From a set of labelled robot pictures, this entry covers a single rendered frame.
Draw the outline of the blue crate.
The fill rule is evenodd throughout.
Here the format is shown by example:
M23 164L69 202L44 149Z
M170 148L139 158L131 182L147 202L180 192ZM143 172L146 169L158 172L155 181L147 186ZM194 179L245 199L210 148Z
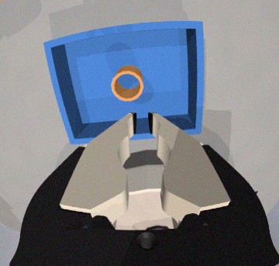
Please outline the blue crate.
M71 144L89 143L130 112L136 113L136 134L129 140L155 138L148 112L158 113L190 135L202 133L203 22L110 26L43 45ZM123 101L112 91L116 72L126 65L143 75L142 93L132 101Z

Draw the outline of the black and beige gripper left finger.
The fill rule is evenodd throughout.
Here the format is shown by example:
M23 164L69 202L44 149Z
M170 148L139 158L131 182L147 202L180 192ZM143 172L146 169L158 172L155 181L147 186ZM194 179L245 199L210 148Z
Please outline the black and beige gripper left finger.
M24 266L48 238L68 230L91 228L94 216L106 216L116 228L129 204L129 139L136 134L130 112L84 147L78 147L37 189L23 217L19 245L9 266Z

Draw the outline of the bronze bushing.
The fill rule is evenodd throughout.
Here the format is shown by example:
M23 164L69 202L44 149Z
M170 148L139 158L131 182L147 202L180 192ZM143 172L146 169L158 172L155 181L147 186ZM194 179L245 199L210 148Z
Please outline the bronze bushing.
M127 89L122 87L118 82L118 76L122 74L132 74L138 78L139 84L132 89ZM115 74L115 77L112 81L112 91L115 96L123 101L132 101L138 98L143 90L143 75L137 67L132 65L126 65L121 67Z

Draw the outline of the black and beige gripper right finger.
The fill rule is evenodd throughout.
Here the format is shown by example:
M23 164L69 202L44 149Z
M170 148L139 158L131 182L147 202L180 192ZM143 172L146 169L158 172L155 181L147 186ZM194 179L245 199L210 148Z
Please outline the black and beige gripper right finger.
M160 199L174 229L185 215L199 215L200 226L222 226L249 237L269 265L279 264L264 208L246 179L209 145L148 112L150 134L163 161Z

